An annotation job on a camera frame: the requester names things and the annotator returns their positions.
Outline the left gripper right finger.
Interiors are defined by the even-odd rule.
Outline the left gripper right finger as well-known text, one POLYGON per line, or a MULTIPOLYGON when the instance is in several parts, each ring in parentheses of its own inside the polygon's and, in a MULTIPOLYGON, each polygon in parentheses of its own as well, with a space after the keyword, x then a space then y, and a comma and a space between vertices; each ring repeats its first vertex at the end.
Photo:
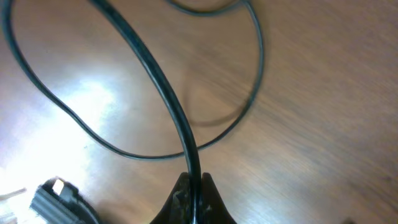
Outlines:
POLYGON ((202 187, 202 223, 204 224, 236 224, 229 214, 215 182, 210 173, 204 172, 201 181, 202 187))

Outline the black USB cable short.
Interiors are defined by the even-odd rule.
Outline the black USB cable short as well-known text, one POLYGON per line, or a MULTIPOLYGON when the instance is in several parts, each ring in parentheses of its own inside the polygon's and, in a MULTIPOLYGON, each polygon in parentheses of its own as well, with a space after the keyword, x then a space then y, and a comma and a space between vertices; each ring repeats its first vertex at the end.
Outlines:
POLYGON ((238 123, 244 118, 246 113, 251 108, 256 95, 260 89, 261 82, 264 75, 264 39, 261 30, 261 25, 259 19, 255 13, 255 10, 250 1, 236 1, 234 3, 225 5, 219 9, 214 9, 211 11, 197 11, 180 5, 174 1, 169 1, 169 4, 180 12, 202 17, 211 17, 224 14, 228 11, 232 11, 236 7, 243 5, 251 16, 252 22, 256 29, 258 47, 259 47, 259 62, 256 75, 256 81, 253 84, 252 91, 242 107, 240 114, 237 118, 228 126, 221 134, 212 139, 211 141, 198 146, 195 142, 195 138, 192 133, 191 126, 188 119, 184 113, 184 110, 175 95, 173 88, 171 87, 168 79, 164 75, 159 64, 156 62, 149 49, 143 43, 142 39, 134 31, 134 29, 128 24, 128 22, 123 18, 122 15, 107 1, 92 1, 94 5, 107 20, 115 27, 115 29, 121 34, 127 44, 130 46, 132 51, 136 54, 140 63, 146 70, 150 79, 152 80, 154 86, 159 92, 161 98, 163 99, 171 118, 177 129, 180 141, 182 143, 183 152, 176 154, 169 154, 164 156, 142 156, 137 154, 132 154, 123 151, 111 143, 107 142, 99 135, 97 135, 71 108, 69 108, 63 101, 56 97, 38 78, 38 76, 31 69, 30 65, 27 63, 25 57, 23 56, 19 45, 17 43, 13 27, 12 27, 12 1, 4 1, 2 4, 1 22, 2 29, 4 33, 5 40, 12 52, 15 60, 18 62, 21 69, 24 71, 25 75, 32 82, 32 84, 45 95, 52 103, 57 105, 61 110, 63 110, 67 115, 69 115, 79 126, 83 129, 89 136, 91 136, 96 142, 105 147, 106 149, 116 153, 120 156, 126 157, 128 159, 137 159, 144 161, 162 161, 166 159, 174 159, 177 157, 185 157, 187 163, 187 173, 189 175, 190 181, 190 211, 191 211, 191 223, 202 223, 202 175, 204 172, 201 171, 199 151, 206 149, 209 146, 214 145, 221 139, 223 139, 227 134, 229 134, 238 123))

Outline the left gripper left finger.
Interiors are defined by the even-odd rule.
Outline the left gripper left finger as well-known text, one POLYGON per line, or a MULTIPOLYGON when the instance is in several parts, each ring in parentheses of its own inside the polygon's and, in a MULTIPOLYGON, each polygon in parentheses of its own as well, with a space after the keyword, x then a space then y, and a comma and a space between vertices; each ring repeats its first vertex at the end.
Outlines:
POLYGON ((160 212, 150 224, 189 224, 190 181, 187 172, 182 172, 160 212))

